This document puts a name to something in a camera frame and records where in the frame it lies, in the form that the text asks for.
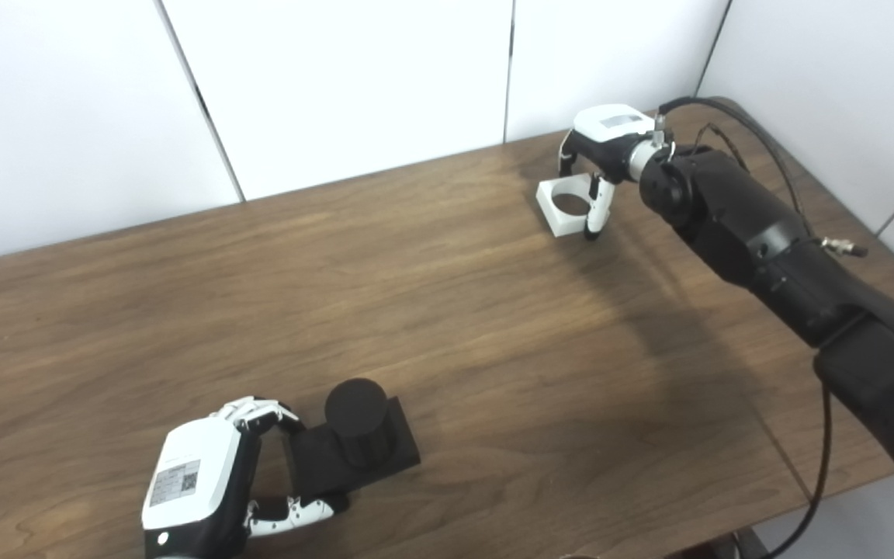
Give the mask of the white and black right hand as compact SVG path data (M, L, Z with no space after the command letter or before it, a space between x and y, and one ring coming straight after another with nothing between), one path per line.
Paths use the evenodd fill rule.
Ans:
M638 182L646 164L664 148L664 118L627 105L593 106L576 114L558 149L558 177L571 177L581 157L596 167L588 187L585 238L596 240L607 225L616 187Z

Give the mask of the white and black left hand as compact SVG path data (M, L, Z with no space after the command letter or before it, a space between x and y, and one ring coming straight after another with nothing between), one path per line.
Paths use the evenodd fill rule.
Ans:
M277 513L252 498L270 429L305 425L286 404L255 396L168 432L141 510L147 558L237 558L252 538L275 536L333 518L350 507L344 493L289 495Z

